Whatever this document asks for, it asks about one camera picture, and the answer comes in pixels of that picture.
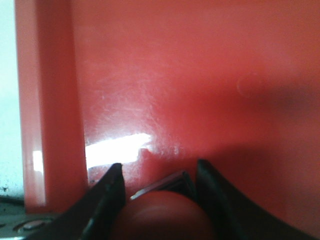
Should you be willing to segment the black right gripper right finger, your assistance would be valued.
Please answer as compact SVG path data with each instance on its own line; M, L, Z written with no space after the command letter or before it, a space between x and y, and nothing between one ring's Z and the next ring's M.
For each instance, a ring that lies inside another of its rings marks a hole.
M208 160L198 160L195 186L198 203L219 240L313 239L246 197Z

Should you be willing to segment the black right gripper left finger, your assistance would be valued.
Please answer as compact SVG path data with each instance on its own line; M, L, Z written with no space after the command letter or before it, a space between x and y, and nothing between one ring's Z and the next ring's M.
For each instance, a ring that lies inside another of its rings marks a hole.
M122 164L114 163L83 198L27 240L108 240L126 203Z

